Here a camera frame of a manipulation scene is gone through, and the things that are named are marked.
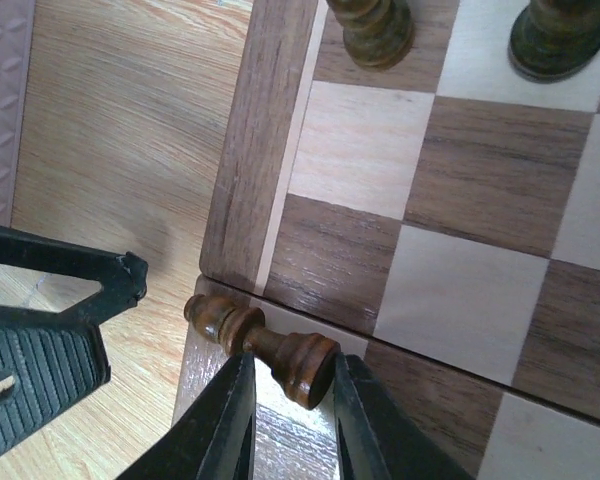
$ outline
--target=chess piece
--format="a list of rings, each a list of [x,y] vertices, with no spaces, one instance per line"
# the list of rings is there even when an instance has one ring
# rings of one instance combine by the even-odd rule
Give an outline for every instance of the chess piece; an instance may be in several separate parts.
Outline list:
[[[415,27],[406,0],[327,0],[342,25],[344,47],[366,70],[393,67],[411,49]]]
[[[191,297],[184,317],[227,355],[253,352],[271,368],[287,398],[309,410],[320,403],[333,380],[340,344],[319,333],[272,332],[265,327],[261,309],[239,307],[220,296]]]
[[[509,58],[535,81],[562,80],[600,50],[600,0],[531,0],[511,30]]]

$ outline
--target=chessboard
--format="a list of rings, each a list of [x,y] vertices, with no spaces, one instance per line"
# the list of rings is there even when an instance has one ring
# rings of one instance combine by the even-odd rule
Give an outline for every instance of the chessboard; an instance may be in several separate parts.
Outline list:
[[[324,0],[255,0],[201,270],[351,345],[479,479],[600,479],[600,51],[533,83],[525,0],[408,3],[369,72]]]

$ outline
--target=light square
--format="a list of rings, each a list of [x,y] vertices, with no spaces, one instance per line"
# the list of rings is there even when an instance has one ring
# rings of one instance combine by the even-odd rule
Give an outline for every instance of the light square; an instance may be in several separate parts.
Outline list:
[[[510,385],[547,262],[403,226],[374,336]]]
[[[314,82],[289,193],[401,219],[433,99]]]
[[[529,0],[463,0],[451,34],[438,95],[595,112],[600,101],[600,51],[581,72],[557,83],[515,73],[507,49],[513,22]]]
[[[505,394],[478,480],[600,480],[600,428]]]
[[[600,115],[593,119],[553,258],[600,270]]]

